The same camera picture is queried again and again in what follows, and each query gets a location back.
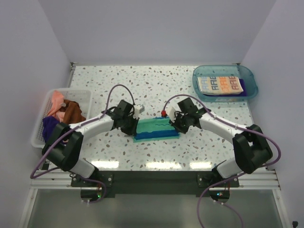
red object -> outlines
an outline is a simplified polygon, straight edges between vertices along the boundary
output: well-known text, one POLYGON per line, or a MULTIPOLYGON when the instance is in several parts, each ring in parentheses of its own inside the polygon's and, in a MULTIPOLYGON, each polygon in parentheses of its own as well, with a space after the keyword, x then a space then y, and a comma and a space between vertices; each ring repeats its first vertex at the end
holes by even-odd
POLYGON ((161 116, 162 116, 162 117, 166 117, 166 116, 167 116, 167 114, 166 114, 166 111, 165 111, 165 110, 162 110, 162 112, 161 112, 161 116))

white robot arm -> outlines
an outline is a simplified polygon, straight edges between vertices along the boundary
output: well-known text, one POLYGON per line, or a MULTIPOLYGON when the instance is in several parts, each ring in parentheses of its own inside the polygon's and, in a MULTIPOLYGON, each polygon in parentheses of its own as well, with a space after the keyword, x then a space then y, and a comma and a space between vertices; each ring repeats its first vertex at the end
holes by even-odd
POLYGON ((181 112, 169 107, 166 113, 170 118, 171 125, 178 132, 186 133, 190 126, 196 126, 211 131, 233 144, 235 157, 223 161, 212 170, 217 176, 215 181, 229 178, 241 172, 252 173, 272 158, 272 151, 265 138, 237 128, 247 128, 262 133, 257 125, 253 124, 250 127, 239 125, 221 118, 213 112, 210 112, 213 115, 211 116, 204 108, 198 109, 190 98, 184 99, 178 105, 181 112), (223 124, 216 118, 235 127, 223 124))
POLYGON ((62 143, 58 143, 53 148, 47 159, 63 171, 70 171, 84 178, 91 178, 94 171, 98 171, 98 169, 86 160, 79 158, 82 142, 115 128, 128 135, 136 135, 136 127, 139 120, 138 114, 143 110, 144 107, 142 105, 132 105, 122 100, 117 107, 114 107, 113 111, 107 110, 103 117, 101 113, 80 123, 70 125, 59 123, 46 142, 42 155, 65 132, 79 126, 62 143))

blue plastic tray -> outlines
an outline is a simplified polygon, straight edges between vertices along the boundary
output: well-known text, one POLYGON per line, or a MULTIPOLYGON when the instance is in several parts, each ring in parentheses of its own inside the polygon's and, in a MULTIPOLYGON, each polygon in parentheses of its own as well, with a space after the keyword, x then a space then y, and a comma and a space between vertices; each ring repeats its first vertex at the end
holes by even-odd
POLYGON ((236 102, 255 97, 258 93, 253 73, 244 66, 238 65, 205 65, 197 67, 193 72, 192 83, 199 99, 205 102, 236 102), (206 96, 201 93, 197 78, 204 76, 237 76, 245 82, 247 96, 206 96))

white plastic basket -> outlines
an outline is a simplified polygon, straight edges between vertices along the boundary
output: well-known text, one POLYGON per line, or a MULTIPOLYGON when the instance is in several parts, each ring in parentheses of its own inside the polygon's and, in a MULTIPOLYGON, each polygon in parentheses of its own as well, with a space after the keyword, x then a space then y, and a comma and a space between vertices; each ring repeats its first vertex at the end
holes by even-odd
POLYGON ((43 148, 45 145, 44 139, 42 137, 42 131, 43 131, 42 119, 47 116, 49 110, 52 107, 51 98, 54 90, 58 90, 59 92, 61 92, 62 95, 64 96, 64 99, 76 101, 77 103, 79 103, 80 109, 82 111, 81 115, 86 119, 89 119, 90 117, 92 96, 93 96, 93 93, 90 90, 60 88, 49 91, 46 95, 46 98, 39 112, 39 116, 34 128, 34 132, 31 137, 31 144, 33 147, 43 148))

purple cloth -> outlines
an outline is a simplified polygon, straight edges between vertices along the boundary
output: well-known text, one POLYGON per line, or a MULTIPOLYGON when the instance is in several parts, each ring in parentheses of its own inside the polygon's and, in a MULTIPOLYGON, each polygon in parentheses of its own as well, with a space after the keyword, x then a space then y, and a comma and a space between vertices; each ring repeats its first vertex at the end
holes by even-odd
POLYGON ((43 131, 42 136, 44 138, 44 141, 48 141, 49 137, 51 136, 55 126, 59 123, 59 121, 53 117, 48 116, 42 120, 43 122, 43 131))
POLYGON ((243 88, 243 92, 240 93, 240 94, 227 94, 227 95, 208 95, 208 94, 204 94, 204 95, 205 96, 247 96, 245 81, 243 79, 239 78, 239 82, 241 84, 241 87, 243 88))

